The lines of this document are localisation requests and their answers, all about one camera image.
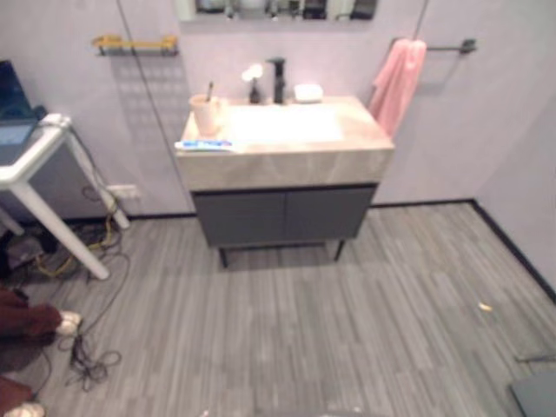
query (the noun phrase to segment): yellow cable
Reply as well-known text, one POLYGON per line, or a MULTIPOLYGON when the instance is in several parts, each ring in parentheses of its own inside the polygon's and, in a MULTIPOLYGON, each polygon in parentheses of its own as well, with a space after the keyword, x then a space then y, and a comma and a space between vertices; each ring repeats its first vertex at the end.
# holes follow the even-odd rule
MULTIPOLYGON (((114 203, 112 209, 109 211, 108 215, 106 216, 106 221, 104 222, 104 227, 106 228, 106 236, 104 236, 104 239, 102 239, 97 243, 90 244, 87 248, 89 248, 90 250, 96 250, 110 245, 110 243, 112 242, 112 216, 114 215, 116 210, 117 210, 116 203, 114 203)), ((73 256, 69 256, 68 259, 66 259, 60 267, 58 267, 54 271, 49 271, 43 265, 43 260, 41 255, 35 258, 36 268, 39 270, 39 272, 47 275, 49 278, 56 278, 57 276, 62 274, 68 268, 68 266, 71 265, 72 261, 73 261, 73 256)))

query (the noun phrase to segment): electrical cable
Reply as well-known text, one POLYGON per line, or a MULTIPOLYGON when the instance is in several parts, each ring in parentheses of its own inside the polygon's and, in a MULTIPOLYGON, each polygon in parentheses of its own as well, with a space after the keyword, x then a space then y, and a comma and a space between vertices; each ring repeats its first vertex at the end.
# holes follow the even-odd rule
POLYGON ((423 6, 421 7, 419 18, 417 19, 417 24, 415 25, 414 40, 417 39, 417 36, 420 33, 420 28, 423 25, 423 21, 425 20, 425 15, 427 14, 429 1, 430 0, 423 0, 423 6))
MULTIPOLYGON (((53 126, 53 127, 58 127, 61 128, 61 126, 57 123, 51 123, 51 122, 42 122, 41 126, 53 126)), ((79 136, 79 134, 76 132, 76 130, 74 129, 74 127, 72 125, 70 125, 69 127, 66 128, 71 135, 76 139, 76 141, 79 142, 79 144, 81 145, 81 148, 83 149, 85 155, 87 156, 87 159, 89 161, 90 166, 92 167, 92 172, 93 172, 93 180, 95 182, 95 185, 98 189, 102 189, 103 191, 105 191, 106 193, 110 194, 110 196, 112 197, 113 200, 113 205, 109 210, 108 215, 106 216, 106 221, 105 221, 105 228, 106 228, 106 236, 102 241, 98 241, 95 242, 93 244, 90 244, 88 246, 88 248, 90 250, 95 250, 95 249, 106 249, 107 247, 109 247, 110 242, 111 242, 111 236, 112 236, 112 226, 111 226, 111 220, 112 220, 112 216, 116 213, 116 211, 119 209, 118 207, 118 200, 117 198, 112 194, 112 192, 104 186, 103 182, 100 181, 99 177, 98 177, 98 167, 96 166, 95 160, 93 159, 92 154, 90 153, 89 149, 85 146, 85 144, 83 143, 81 137, 79 136)), ((98 202, 100 200, 99 197, 91 197, 89 195, 86 195, 85 193, 85 189, 89 188, 92 189, 92 187, 90 186, 86 186, 82 188, 82 195, 83 197, 85 197, 87 200, 91 200, 94 202, 98 202)), ((36 268, 39 270, 39 272, 41 272, 42 274, 48 276, 49 278, 56 278, 59 275, 63 274, 63 272, 65 272, 67 270, 67 268, 72 264, 74 260, 73 255, 70 255, 63 263, 62 265, 60 265, 59 267, 57 267, 55 270, 50 271, 48 270, 44 265, 43 265, 43 258, 42 256, 38 256, 35 259, 35 264, 36 264, 36 268)))
POLYGON ((46 366, 47 366, 47 373, 46 376, 44 377, 44 381, 41 384, 41 386, 33 393, 33 400, 36 400, 36 397, 39 395, 39 393, 43 390, 44 386, 46 385, 46 383, 49 381, 50 376, 52 375, 52 361, 50 360, 49 356, 46 354, 46 352, 44 352, 44 349, 41 348, 41 355, 44 357, 44 360, 46 361, 46 366))
POLYGON ((85 197, 85 200, 89 200, 90 202, 99 202, 101 199, 98 197, 95 189, 93 189, 90 185, 86 185, 81 189, 81 195, 85 197))
MULTIPOLYGON (((89 163, 90 163, 91 167, 93 168, 92 169, 92 171, 93 171, 93 180, 96 183, 95 185, 97 186, 98 189, 103 189, 107 193, 110 193, 110 195, 112 196, 113 202, 114 202, 113 206, 109 210, 109 213, 108 213, 108 215, 106 217, 106 220, 104 222, 103 236, 99 237, 98 236, 99 235, 98 231, 93 230, 92 233, 89 233, 90 235, 87 235, 86 233, 81 233, 81 235, 84 235, 84 236, 81 236, 81 237, 82 237, 82 239, 87 239, 87 238, 94 239, 93 243, 89 244, 88 247, 91 250, 100 250, 102 252, 99 255, 100 260, 122 259, 124 261, 124 271, 123 271, 122 281, 120 282, 118 288, 113 293, 113 295, 110 297, 109 301, 106 303, 104 308, 101 310, 101 312, 96 316, 96 318, 84 330, 81 330, 80 328, 77 329, 77 334, 72 335, 72 336, 63 337, 58 342, 58 345, 57 345, 57 347, 60 351, 64 351, 64 352, 70 351, 69 368, 74 372, 74 375, 66 380, 65 385, 68 386, 68 385, 72 385, 74 383, 80 382, 81 383, 81 389, 84 392, 88 392, 95 385, 105 382, 108 379, 108 376, 109 376, 109 368, 113 367, 113 366, 116 366, 117 364, 119 364, 122 361, 122 354, 120 352, 118 352, 117 350, 106 351, 106 352, 100 354, 97 358, 94 358, 93 353, 92 353, 92 348, 90 347, 90 344, 87 342, 86 337, 91 335, 91 332, 93 331, 95 326, 100 322, 100 320, 110 310, 110 308, 112 307, 112 305, 116 301, 116 298, 122 292, 123 286, 125 285, 126 281, 128 280, 128 277, 129 277, 129 271, 130 271, 130 268, 131 268, 131 260, 130 260, 129 256, 127 254, 124 254, 123 251, 122 251, 122 233, 121 233, 121 231, 119 230, 119 228, 114 229, 114 226, 112 225, 112 217, 116 213, 116 211, 119 209, 118 204, 117 204, 117 199, 112 195, 112 193, 99 180, 98 169, 96 167, 95 161, 94 161, 92 155, 90 154, 89 150, 87 149, 87 147, 84 146, 84 144, 81 141, 81 138, 79 137, 77 132, 73 129, 72 126, 69 126, 69 131, 76 138, 76 140, 81 144, 87 158, 89 159, 89 163), (70 347, 64 346, 65 343, 67 343, 67 341, 72 341, 70 347)), ((82 191, 82 194, 85 198, 90 199, 90 196, 87 196, 85 194, 85 192, 82 191)), ((73 259, 73 256, 70 256, 63 263, 63 265, 61 267, 58 267, 56 269, 56 271, 54 271, 54 272, 48 271, 47 269, 43 268, 40 260, 38 260, 38 262, 36 264, 38 266, 39 271, 41 271, 43 273, 46 272, 47 273, 46 275, 48 275, 48 276, 51 276, 51 275, 59 276, 60 274, 62 274, 67 269, 68 265, 71 264, 72 259, 73 259)), ((64 283, 64 281, 60 281, 60 282, 61 282, 61 284, 58 286, 55 293, 57 293, 57 291, 60 289, 60 287, 64 283)), ((44 356, 45 360, 48 362, 49 372, 48 372, 47 377, 45 378, 44 382, 36 390, 36 392, 34 394, 35 397, 38 396, 38 394, 41 392, 43 387, 46 385, 46 383, 48 382, 48 380, 51 376, 51 373, 52 373, 52 364, 51 364, 50 358, 44 352, 44 350, 42 350, 42 353, 43 353, 43 356, 44 356)))
POLYGON ((66 380, 65 385, 69 386, 75 383, 81 383, 81 389, 84 392, 89 392, 95 385, 105 382, 109 377, 109 368, 118 365, 122 361, 122 354, 117 350, 108 350, 100 354, 97 358, 94 358, 92 349, 86 340, 86 336, 90 335, 90 332, 112 307, 129 277, 131 260, 126 254, 118 250, 118 252, 108 254, 107 256, 112 256, 113 259, 120 258, 125 261, 125 271, 123 273, 122 282, 100 314, 85 330, 78 331, 75 336, 62 338, 58 342, 59 350, 63 352, 70 351, 69 368, 74 372, 74 375, 66 380), (67 341, 73 341, 71 347, 64 346, 67 341))
MULTIPOLYGON (((128 36, 129 40, 132 42, 133 36, 131 35, 131 29, 129 28, 128 19, 126 18, 125 13, 123 12, 122 2, 120 0, 116 0, 116 5, 118 8, 118 12, 120 14, 120 18, 122 19, 123 29, 125 30, 125 33, 128 36)), ((147 81, 147 77, 145 76, 145 71, 141 64, 141 59, 139 59, 139 56, 137 56, 136 51, 133 48, 131 49, 131 55, 135 59, 137 68, 139 69, 139 75, 141 76, 142 83, 145 87, 147 98, 149 99, 150 102, 150 107, 152 108, 153 114, 155 115, 156 124, 158 125, 158 129, 160 129, 162 133, 162 141, 164 142, 164 147, 166 148, 170 161, 172 162, 172 168, 174 169, 175 177, 178 183, 180 184, 180 188, 182 189, 182 194, 187 195, 189 192, 185 189, 185 186, 183 185, 182 176, 180 175, 180 170, 178 169, 177 162, 175 161, 174 158, 174 150, 169 144, 169 136, 167 135, 166 129, 164 128, 164 123, 162 123, 160 112, 156 107, 155 98, 153 97, 152 91, 150 90, 149 82, 147 81)))
POLYGON ((19 282, 13 286, 14 289, 21 289, 23 288, 27 282, 29 282, 30 274, 29 274, 29 264, 26 263, 22 266, 23 269, 23 278, 19 280, 19 282))

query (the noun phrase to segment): wall outlet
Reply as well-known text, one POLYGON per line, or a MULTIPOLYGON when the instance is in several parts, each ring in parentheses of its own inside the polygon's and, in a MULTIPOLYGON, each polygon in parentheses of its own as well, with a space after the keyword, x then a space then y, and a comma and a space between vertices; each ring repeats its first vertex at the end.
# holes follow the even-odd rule
POLYGON ((106 188, 114 195, 115 198, 120 200, 141 198, 141 193, 139 193, 139 189, 134 184, 109 185, 106 188))

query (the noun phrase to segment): wall shelf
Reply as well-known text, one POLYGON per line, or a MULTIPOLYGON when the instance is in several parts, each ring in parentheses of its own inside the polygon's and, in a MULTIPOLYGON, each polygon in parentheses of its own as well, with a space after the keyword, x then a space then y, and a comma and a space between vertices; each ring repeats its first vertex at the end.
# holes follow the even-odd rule
POLYGON ((119 35, 102 35, 92 41, 99 56, 176 56, 177 36, 164 36, 160 41, 124 41, 119 35))

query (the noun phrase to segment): table leg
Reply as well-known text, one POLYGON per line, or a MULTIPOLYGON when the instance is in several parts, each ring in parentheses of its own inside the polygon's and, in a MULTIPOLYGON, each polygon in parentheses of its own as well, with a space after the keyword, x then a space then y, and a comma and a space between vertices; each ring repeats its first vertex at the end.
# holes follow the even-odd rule
POLYGON ((69 131, 68 148, 76 158, 77 163, 81 167, 83 173, 87 176, 87 179, 91 185, 95 188, 96 192, 99 194, 103 200, 104 205, 108 211, 116 209, 113 214, 114 220, 121 229, 129 228, 128 217, 123 213, 123 211, 117 206, 114 196, 109 193, 106 189, 106 184, 104 183, 100 173, 96 170, 89 159, 87 151, 83 148, 81 143, 74 137, 71 130, 69 131))
POLYGON ((21 236, 24 233, 23 228, 16 222, 11 215, 9 215, 3 208, 0 207, 0 222, 9 230, 11 233, 17 236, 21 236))
POLYGON ((338 262, 338 260, 340 260, 341 251, 344 249, 345 244, 346 244, 346 241, 340 241, 340 243, 338 244, 338 248, 336 249, 336 255, 334 257, 334 261, 338 262))
POLYGON ((27 182, 11 185, 10 191, 96 278, 105 280, 109 277, 108 269, 27 182))

